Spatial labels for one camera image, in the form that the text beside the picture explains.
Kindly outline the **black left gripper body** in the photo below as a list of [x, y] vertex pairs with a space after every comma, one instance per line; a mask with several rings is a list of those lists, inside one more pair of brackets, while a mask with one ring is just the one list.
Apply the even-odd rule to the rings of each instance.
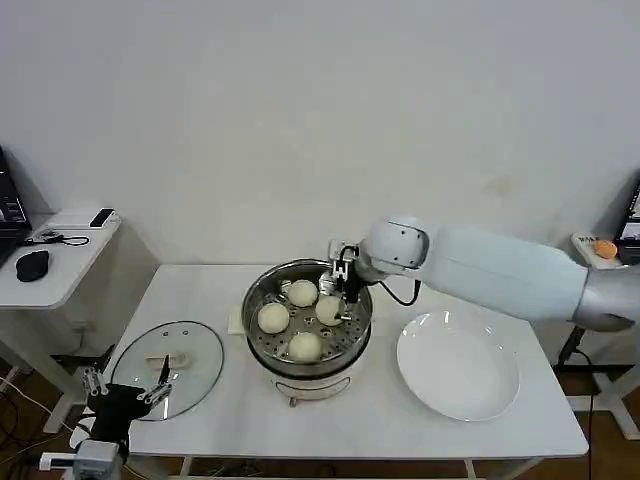
[[145, 390], [108, 384], [106, 395], [90, 396], [87, 406], [95, 414], [90, 430], [93, 440], [128, 440], [134, 420], [145, 417], [151, 405], [145, 402]]

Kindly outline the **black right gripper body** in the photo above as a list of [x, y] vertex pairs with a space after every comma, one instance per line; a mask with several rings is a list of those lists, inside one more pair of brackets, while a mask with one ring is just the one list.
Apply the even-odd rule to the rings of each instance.
[[358, 254], [357, 246], [344, 245], [339, 249], [338, 256], [333, 262], [335, 287], [346, 303], [356, 303], [359, 298], [360, 284], [354, 264]]

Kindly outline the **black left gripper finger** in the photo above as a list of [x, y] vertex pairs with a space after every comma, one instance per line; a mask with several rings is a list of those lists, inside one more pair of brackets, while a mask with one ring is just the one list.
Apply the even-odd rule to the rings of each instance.
[[109, 389], [102, 374], [94, 367], [87, 367], [82, 374], [82, 383], [88, 395], [107, 395]]
[[170, 376], [170, 356], [165, 355], [163, 358], [160, 375], [157, 384], [150, 390], [145, 390], [137, 396], [139, 401], [144, 403], [160, 403], [171, 393], [172, 386], [169, 384]]

